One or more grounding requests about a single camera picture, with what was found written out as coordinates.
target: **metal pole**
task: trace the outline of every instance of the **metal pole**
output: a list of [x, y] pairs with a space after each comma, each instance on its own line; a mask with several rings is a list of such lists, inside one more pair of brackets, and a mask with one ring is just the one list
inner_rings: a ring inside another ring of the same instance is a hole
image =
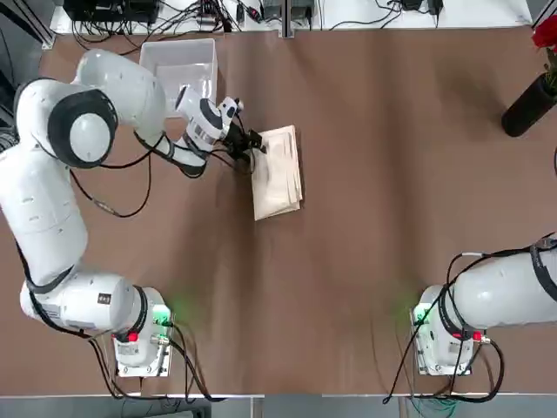
[[557, 0], [549, 0], [537, 17], [533, 17], [532, 27], [535, 29], [541, 22], [552, 16], [557, 10]]
[[282, 0], [281, 37], [294, 37], [294, 32], [292, 30], [292, 0]]
[[13, 3], [43, 41], [43, 49], [51, 50], [54, 46], [54, 33], [38, 18], [25, 0], [13, 0]]

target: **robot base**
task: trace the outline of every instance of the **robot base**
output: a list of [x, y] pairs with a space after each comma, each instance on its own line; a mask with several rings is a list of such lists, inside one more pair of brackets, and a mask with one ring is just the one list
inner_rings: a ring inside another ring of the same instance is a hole
[[153, 335], [170, 337], [172, 328], [162, 327], [157, 318], [161, 314], [170, 320], [170, 310], [163, 297], [151, 287], [144, 287], [148, 300], [147, 320], [135, 342], [122, 343], [114, 340], [118, 376], [120, 377], [166, 377], [170, 373], [171, 347], [151, 341]]
[[[412, 324], [412, 332], [416, 331], [416, 324], [421, 320], [430, 303], [419, 303], [410, 312], [410, 321]], [[427, 315], [424, 325], [421, 326], [414, 340], [414, 354], [416, 363], [418, 364], [419, 374], [430, 376], [453, 376], [456, 358], [460, 350], [460, 340], [452, 337], [445, 328], [440, 329], [435, 318], [439, 315], [437, 307]], [[460, 364], [458, 365], [457, 374], [460, 375], [472, 357], [473, 341], [466, 340], [462, 343], [462, 353], [460, 355]], [[471, 370], [467, 370], [463, 375], [471, 374]]]

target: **label sticker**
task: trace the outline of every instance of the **label sticker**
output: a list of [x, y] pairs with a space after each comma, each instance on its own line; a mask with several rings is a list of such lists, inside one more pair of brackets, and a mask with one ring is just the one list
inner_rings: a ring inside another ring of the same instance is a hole
[[58, 305], [42, 305], [43, 310], [52, 320], [59, 320], [60, 319], [60, 307]]
[[138, 344], [118, 344], [118, 354], [134, 355], [139, 353]]
[[110, 305], [112, 300], [112, 295], [110, 293], [99, 293], [97, 298], [97, 303], [102, 305]]

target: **red flower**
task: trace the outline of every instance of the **red flower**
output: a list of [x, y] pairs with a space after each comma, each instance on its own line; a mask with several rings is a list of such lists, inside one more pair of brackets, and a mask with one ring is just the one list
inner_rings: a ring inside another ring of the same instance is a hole
[[532, 40], [538, 48], [550, 47], [557, 52], [557, 15], [544, 20], [536, 28]]

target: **floor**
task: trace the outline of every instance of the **floor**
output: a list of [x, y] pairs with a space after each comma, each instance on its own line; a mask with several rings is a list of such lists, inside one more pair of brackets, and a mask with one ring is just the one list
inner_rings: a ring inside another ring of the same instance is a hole
[[[173, 413], [159, 402], [122, 402], [108, 398], [36, 398], [0, 399], [0, 418], [138, 418]], [[379, 397], [323, 398], [317, 395], [276, 395], [263, 400], [265, 418], [419, 418], [419, 414], [408, 403], [408, 408], [399, 409], [397, 400], [387, 406]], [[554, 416], [557, 408], [555, 396], [502, 395], [484, 405], [460, 404], [453, 418], [542, 418]], [[202, 414], [181, 411], [172, 418], [258, 418], [252, 415], [251, 400], [236, 399], [214, 404], [203, 409]], [[446, 413], [422, 411], [426, 418], [446, 417]]]

